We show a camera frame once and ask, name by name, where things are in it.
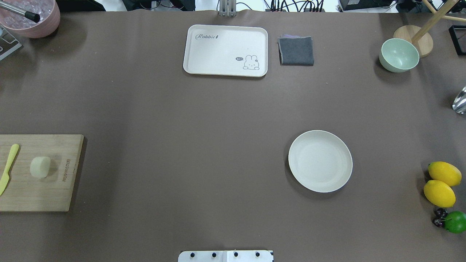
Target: green bowl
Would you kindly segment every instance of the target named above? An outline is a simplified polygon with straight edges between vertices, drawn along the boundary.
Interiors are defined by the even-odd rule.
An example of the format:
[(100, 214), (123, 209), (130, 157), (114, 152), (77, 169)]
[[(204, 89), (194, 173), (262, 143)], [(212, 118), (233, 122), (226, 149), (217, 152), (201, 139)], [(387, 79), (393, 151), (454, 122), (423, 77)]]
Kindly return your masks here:
[(388, 71), (401, 73), (417, 66), (419, 52), (410, 42), (400, 38), (392, 38), (382, 45), (379, 60)]

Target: folded cloth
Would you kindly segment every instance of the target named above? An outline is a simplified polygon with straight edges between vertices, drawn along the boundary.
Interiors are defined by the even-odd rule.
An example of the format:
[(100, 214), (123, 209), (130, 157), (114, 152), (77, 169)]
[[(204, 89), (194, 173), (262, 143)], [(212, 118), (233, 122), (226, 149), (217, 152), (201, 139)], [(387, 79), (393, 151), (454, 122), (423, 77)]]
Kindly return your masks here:
[(312, 38), (294, 35), (283, 35), (278, 38), (280, 63), (282, 65), (314, 65)]

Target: lemon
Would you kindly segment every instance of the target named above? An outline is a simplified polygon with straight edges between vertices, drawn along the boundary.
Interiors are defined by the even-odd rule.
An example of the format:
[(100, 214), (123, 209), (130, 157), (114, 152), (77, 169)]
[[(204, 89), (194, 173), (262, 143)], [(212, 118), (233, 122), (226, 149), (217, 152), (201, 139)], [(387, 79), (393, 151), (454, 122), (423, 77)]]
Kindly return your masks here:
[(432, 179), (445, 182), (449, 186), (457, 186), (461, 182), (461, 172), (449, 163), (432, 162), (429, 164), (428, 169)]
[(452, 188), (440, 180), (429, 180), (424, 186), (424, 195), (438, 207), (452, 207), (456, 202)]

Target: wooden cutting board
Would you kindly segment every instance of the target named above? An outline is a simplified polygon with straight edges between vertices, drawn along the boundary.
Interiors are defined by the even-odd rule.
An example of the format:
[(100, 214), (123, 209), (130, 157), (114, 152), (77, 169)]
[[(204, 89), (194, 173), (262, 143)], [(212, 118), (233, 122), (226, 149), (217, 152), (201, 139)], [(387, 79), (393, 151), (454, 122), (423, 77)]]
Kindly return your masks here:
[[(11, 146), (20, 145), (0, 196), (0, 211), (68, 211), (83, 139), (83, 135), (0, 135), (0, 176)], [(35, 157), (50, 157), (47, 177), (31, 175)]]

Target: white tray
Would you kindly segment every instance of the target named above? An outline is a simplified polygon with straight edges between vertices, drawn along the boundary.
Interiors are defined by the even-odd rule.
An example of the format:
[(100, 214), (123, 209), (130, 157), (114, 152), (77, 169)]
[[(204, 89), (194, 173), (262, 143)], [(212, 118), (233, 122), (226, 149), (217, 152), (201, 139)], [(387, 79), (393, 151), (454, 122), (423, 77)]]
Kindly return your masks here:
[(190, 74), (261, 77), (267, 73), (267, 42), (263, 28), (193, 25), (183, 68)]

